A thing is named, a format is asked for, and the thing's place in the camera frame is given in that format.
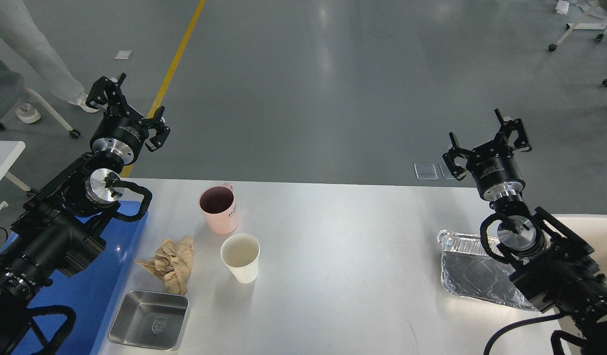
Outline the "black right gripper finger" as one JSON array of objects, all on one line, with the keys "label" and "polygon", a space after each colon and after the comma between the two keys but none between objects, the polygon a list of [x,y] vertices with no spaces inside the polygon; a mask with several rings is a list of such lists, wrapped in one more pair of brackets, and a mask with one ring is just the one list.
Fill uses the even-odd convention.
[{"label": "black right gripper finger", "polygon": [[451,147],[442,155],[443,161],[448,171],[456,180],[463,180],[467,176],[468,169],[456,163],[457,159],[465,159],[466,162],[476,158],[475,151],[461,148],[458,139],[453,132],[448,133],[451,141]]},{"label": "black right gripper finger", "polygon": [[522,119],[506,118],[499,109],[494,110],[500,128],[491,141],[492,154],[514,154],[532,151]]}]

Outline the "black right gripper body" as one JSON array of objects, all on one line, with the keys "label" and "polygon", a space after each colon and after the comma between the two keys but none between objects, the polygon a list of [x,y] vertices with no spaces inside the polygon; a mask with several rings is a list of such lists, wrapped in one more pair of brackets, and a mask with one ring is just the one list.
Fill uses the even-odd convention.
[{"label": "black right gripper body", "polygon": [[474,178],[481,199],[495,201],[506,196],[521,196],[526,183],[511,152],[495,150],[468,158],[467,170]]}]

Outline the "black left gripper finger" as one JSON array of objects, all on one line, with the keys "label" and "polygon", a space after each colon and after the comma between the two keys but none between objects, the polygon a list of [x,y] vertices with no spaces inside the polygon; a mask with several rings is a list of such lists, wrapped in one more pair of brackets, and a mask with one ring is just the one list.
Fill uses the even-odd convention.
[{"label": "black left gripper finger", "polygon": [[125,73],[118,78],[102,76],[92,85],[85,105],[89,108],[106,108],[110,115],[128,117],[127,99],[121,90],[121,85],[126,78]]},{"label": "black left gripper finger", "polygon": [[145,146],[149,151],[159,150],[170,135],[171,130],[166,126],[166,121],[163,117],[164,110],[164,106],[159,106],[152,118],[141,117],[141,119],[137,120],[139,127],[145,128],[146,133],[149,130],[155,131],[154,136],[144,139]]}]

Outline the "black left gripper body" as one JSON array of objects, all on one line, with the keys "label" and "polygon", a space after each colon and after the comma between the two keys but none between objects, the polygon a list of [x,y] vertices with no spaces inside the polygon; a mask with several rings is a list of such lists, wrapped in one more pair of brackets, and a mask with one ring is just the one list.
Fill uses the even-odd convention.
[{"label": "black left gripper body", "polygon": [[132,165],[148,137],[148,130],[138,125],[136,120],[105,112],[90,140],[90,148],[93,153],[109,151],[118,155],[123,164]]}]

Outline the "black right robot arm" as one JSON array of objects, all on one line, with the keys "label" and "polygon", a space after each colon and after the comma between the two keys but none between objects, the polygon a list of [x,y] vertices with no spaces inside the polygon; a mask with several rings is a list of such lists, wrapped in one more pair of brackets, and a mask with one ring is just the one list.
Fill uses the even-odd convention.
[{"label": "black right robot arm", "polygon": [[558,312],[502,328],[484,353],[510,330],[570,317],[581,336],[554,330],[553,353],[562,355],[562,343],[568,342],[583,355],[607,355],[606,276],[592,258],[594,248],[542,207],[529,209],[523,199],[526,182],[514,159],[516,151],[532,150],[526,128],[521,119],[505,119],[499,109],[495,115],[500,127],[492,140],[468,150],[451,132],[442,158],[456,180],[473,177],[480,198],[493,210],[479,229],[486,255],[513,268],[509,279],[536,309]]}]

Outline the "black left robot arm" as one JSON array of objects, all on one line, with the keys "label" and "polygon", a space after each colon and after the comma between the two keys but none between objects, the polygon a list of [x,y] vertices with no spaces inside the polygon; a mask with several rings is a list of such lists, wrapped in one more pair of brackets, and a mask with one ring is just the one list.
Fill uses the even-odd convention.
[{"label": "black left robot arm", "polygon": [[85,105],[104,108],[90,151],[40,189],[12,224],[17,238],[0,252],[0,355],[10,355],[32,330],[40,355],[54,355],[74,328],[76,313],[66,305],[29,308],[51,275],[85,270],[105,250],[101,234],[113,219],[141,220],[152,193],[121,180],[143,147],[159,150],[170,134],[160,106],[151,118],[135,110],[122,93],[127,75],[106,76],[92,85]]}]

